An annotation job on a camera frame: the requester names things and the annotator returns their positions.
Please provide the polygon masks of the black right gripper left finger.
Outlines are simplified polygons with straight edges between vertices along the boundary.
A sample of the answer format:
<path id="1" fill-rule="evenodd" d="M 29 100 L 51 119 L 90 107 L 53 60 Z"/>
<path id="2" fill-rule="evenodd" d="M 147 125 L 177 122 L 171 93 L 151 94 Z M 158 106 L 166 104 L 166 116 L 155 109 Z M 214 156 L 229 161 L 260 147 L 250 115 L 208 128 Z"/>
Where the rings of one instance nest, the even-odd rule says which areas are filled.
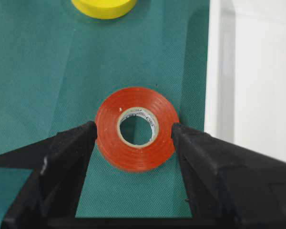
<path id="1" fill-rule="evenodd" d="M 97 139 L 95 122 L 0 155 L 0 229 L 75 217 Z"/>

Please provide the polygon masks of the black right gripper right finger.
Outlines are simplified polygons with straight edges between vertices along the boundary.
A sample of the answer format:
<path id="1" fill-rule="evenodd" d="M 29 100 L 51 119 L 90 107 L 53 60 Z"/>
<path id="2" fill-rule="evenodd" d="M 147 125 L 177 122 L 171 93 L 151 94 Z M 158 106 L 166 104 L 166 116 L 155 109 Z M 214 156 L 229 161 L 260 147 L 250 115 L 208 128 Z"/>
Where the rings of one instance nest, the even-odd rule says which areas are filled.
<path id="1" fill-rule="evenodd" d="M 188 204 L 195 219 L 223 228 L 286 229 L 286 162 L 172 125 Z"/>

